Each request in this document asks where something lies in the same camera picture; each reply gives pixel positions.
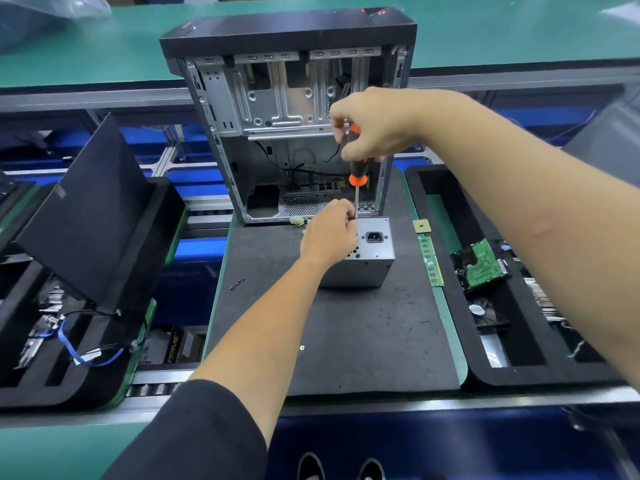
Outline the person's left hand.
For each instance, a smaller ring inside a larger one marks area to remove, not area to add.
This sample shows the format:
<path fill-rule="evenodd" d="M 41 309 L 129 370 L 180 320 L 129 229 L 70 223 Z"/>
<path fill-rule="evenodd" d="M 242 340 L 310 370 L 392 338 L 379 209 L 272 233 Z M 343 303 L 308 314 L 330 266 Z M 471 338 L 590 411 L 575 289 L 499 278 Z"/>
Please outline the person's left hand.
<path fill-rule="evenodd" d="M 332 200 L 311 218 L 303 234 L 298 261 L 320 272 L 348 257 L 357 245 L 357 241 L 346 238 L 346 220 L 354 218 L 354 211 L 354 204 L 347 199 Z"/>

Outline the person's right hand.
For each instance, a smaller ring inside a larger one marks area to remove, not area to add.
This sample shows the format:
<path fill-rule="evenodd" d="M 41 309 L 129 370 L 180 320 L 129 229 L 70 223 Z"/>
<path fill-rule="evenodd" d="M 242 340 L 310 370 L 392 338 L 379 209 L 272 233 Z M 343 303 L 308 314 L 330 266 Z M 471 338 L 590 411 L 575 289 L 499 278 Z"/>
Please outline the person's right hand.
<path fill-rule="evenodd" d="M 331 109 L 350 109 L 360 137 L 346 147 L 344 161 L 382 160 L 418 144 L 427 145 L 426 117 L 434 92 L 427 89 L 368 88 L 333 103 Z"/>

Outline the orange black screwdriver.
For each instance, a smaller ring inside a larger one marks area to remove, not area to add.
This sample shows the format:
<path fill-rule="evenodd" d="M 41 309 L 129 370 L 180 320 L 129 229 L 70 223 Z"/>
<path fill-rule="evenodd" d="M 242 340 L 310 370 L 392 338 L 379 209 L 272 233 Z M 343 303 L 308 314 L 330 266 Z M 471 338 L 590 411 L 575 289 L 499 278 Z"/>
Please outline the orange black screwdriver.
<path fill-rule="evenodd" d="M 359 128 L 359 126 L 356 123 L 351 122 L 349 124 L 349 130 L 346 133 L 344 147 L 346 147 L 348 143 L 356 141 L 360 137 L 360 135 L 361 129 Z M 369 168 L 369 161 L 368 159 L 364 159 L 361 161 L 350 161 L 349 165 L 349 183 L 355 188 L 354 219 L 357 219 L 360 201 L 360 190 L 367 184 L 368 181 L 367 172 Z"/>

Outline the person's right forearm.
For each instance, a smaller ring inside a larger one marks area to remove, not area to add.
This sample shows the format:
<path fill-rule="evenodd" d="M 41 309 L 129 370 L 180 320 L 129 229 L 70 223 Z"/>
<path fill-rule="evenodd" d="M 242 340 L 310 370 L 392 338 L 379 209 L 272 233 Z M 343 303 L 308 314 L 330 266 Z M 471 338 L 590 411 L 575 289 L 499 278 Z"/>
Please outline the person's right forearm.
<path fill-rule="evenodd" d="M 640 393 L 640 189 L 466 95 L 417 94 L 419 140 L 573 327 Z"/>

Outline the person's left forearm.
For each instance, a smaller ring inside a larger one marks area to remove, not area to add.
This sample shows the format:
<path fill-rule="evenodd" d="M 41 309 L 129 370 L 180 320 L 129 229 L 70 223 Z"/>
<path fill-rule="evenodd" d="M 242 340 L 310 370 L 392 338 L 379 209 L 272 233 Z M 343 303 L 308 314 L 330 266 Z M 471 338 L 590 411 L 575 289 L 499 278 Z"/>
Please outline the person's left forearm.
<path fill-rule="evenodd" d="M 189 380 L 233 393 L 270 446 L 310 307 L 334 256 L 301 255 L 226 332 Z"/>

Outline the silver power supply unit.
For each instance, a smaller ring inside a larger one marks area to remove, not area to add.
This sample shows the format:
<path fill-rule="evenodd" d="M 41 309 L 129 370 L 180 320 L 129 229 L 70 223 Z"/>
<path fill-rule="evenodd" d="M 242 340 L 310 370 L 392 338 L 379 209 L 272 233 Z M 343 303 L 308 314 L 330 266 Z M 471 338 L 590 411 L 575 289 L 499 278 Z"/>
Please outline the silver power supply unit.
<path fill-rule="evenodd" d="M 358 242 L 345 259 L 329 268 L 321 289 L 375 289 L 382 286 L 396 255 L 388 217 L 360 217 Z"/>

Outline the open black computer case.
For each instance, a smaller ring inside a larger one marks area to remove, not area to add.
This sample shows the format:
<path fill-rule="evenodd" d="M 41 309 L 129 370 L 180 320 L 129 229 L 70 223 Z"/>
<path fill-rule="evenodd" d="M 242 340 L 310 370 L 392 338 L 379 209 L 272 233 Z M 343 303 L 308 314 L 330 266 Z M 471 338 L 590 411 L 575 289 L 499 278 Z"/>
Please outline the open black computer case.
<path fill-rule="evenodd" d="M 196 18 L 160 37 L 238 220 L 307 221 L 333 199 L 354 201 L 330 107 L 368 87 L 405 88 L 417 27 L 372 7 Z M 370 161 L 361 216 L 381 215 L 391 165 Z"/>

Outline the green memory stick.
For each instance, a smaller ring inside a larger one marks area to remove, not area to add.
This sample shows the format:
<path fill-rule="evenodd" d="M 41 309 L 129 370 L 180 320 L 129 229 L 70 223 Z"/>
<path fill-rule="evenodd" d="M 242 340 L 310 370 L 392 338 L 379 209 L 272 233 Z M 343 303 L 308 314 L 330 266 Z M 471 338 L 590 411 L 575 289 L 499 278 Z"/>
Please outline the green memory stick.
<path fill-rule="evenodd" d="M 435 253 L 435 247 L 431 237 L 426 234 L 418 234 L 420 252 L 424 261 L 424 265 L 428 272 L 429 284 L 432 287 L 443 287 L 444 280 L 441 274 L 438 259 Z"/>

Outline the hard drive green board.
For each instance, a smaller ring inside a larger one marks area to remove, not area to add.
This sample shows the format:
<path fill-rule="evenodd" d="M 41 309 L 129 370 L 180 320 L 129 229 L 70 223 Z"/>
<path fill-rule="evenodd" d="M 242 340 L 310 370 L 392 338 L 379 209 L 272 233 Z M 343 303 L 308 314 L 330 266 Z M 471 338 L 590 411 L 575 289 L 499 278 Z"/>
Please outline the hard drive green board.
<path fill-rule="evenodd" d="M 450 254 L 449 259 L 465 295 L 511 277 L 506 261 L 496 254 L 494 243 L 487 238 Z"/>

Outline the black foam parts tray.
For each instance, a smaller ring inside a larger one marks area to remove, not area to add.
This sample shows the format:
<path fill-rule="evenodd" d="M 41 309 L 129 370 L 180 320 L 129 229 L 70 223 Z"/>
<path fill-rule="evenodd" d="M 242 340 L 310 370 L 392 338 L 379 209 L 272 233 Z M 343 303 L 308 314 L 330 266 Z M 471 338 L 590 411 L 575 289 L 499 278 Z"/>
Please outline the black foam parts tray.
<path fill-rule="evenodd" d="M 469 380 L 482 388 L 622 385 L 623 379 L 571 323 L 549 323 L 524 277 L 518 256 L 444 165 L 404 172 L 418 218 L 428 219 L 444 280 L 443 293 L 468 364 Z M 484 238 L 494 243 L 511 277 L 478 292 L 462 291 L 450 254 Z M 481 335 L 468 301 L 486 297 L 509 320 L 498 334 Z"/>

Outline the black cooler fan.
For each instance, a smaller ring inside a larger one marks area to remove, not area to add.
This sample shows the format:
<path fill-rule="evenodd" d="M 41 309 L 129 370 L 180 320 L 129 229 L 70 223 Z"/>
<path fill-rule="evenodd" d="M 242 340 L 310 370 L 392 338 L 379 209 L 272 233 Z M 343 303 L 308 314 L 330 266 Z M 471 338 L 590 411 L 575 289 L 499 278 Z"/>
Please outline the black cooler fan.
<path fill-rule="evenodd" d="M 468 301 L 468 305 L 476 303 L 482 305 L 486 309 L 484 317 L 476 317 L 471 312 L 477 331 L 481 335 L 498 334 L 506 330 L 510 322 L 504 314 L 496 311 L 493 301 L 486 297 L 475 297 Z"/>

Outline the silver finned heat sink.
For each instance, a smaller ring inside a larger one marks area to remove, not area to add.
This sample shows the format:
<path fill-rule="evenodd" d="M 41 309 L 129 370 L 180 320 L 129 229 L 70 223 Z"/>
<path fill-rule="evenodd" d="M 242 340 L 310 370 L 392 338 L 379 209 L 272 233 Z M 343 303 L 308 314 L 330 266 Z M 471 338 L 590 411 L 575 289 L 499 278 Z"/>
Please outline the silver finned heat sink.
<path fill-rule="evenodd" d="M 539 306 L 544 317 L 549 323 L 562 323 L 566 319 L 559 313 L 557 307 L 551 302 L 546 293 L 540 288 L 535 278 L 524 277 L 524 281 L 531 291 L 536 304 Z"/>

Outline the cardboard box black print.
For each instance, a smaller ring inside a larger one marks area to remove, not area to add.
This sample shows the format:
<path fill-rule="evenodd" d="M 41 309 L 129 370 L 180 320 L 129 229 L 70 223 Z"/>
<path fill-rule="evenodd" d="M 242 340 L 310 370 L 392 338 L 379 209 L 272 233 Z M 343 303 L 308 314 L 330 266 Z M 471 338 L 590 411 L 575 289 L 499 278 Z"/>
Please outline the cardboard box black print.
<path fill-rule="evenodd" d="M 204 352 L 207 329 L 204 326 L 153 328 L 142 347 L 139 366 L 158 368 L 199 363 Z"/>

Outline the person's black shoe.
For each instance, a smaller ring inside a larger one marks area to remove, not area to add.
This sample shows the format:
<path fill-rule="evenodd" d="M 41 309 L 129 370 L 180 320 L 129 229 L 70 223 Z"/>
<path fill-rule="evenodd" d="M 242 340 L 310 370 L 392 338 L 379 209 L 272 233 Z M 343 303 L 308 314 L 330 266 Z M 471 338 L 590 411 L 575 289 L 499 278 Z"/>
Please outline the person's black shoe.
<path fill-rule="evenodd" d="M 306 452 L 300 457 L 296 480 L 326 480 L 320 459 L 313 452 Z"/>
<path fill-rule="evenodd" d="M 356 480 L 386 480 L 382 464 L 375 458 L 364 460 Z"/>

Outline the person's black sleeve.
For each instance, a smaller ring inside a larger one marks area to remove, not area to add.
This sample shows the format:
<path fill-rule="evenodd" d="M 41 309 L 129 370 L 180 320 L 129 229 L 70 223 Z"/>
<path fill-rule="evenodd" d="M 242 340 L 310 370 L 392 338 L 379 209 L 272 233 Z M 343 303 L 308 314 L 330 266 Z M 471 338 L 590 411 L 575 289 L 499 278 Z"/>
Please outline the person's black sleeve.
<path fill-rule="evenodd" d="M 177 388 L 100 480 L 264 480 L 267 460 L 240 400 L 196 379 Z"/>

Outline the black case side panel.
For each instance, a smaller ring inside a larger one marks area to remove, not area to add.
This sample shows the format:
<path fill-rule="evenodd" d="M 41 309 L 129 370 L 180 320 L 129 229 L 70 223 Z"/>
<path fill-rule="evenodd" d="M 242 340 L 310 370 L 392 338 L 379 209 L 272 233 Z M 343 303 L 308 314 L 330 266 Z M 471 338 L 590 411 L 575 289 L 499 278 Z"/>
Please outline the black case side panel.
<path fill-rule="evenodd" d="M 151 184 L 108 114 L 16 238 L 79 299 L 104 305 Z"/>

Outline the clear plastic bag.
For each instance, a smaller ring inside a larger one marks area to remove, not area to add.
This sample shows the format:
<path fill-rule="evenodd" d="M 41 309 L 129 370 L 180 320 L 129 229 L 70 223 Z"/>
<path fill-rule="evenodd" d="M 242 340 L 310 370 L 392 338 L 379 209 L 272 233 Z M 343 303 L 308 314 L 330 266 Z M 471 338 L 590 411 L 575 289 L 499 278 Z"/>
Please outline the clear plastic bag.
<path fill-rule="evenodd" d="M 110 15 L 107 0 L 0 0 L 0 54 L 69 22 Z"/>

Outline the silver metal bracket card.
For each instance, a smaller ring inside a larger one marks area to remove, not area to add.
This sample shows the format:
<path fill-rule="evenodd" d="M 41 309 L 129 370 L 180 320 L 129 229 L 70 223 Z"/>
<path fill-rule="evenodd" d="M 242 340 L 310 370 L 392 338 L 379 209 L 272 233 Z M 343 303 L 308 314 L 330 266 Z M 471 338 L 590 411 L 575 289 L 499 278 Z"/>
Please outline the silver metal bracket card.
<path fill-rule="evenodd" d="M 20 352 L 19 361 L 13 368 L 14 371 L 27 369 L 29 367 L 44 343 L 44 340 L 55 336 L 62 320 L 60 316 L 52 314 L 42 315 L 39 320 L 37 320 L 28 334 L 28 338 Z"/>

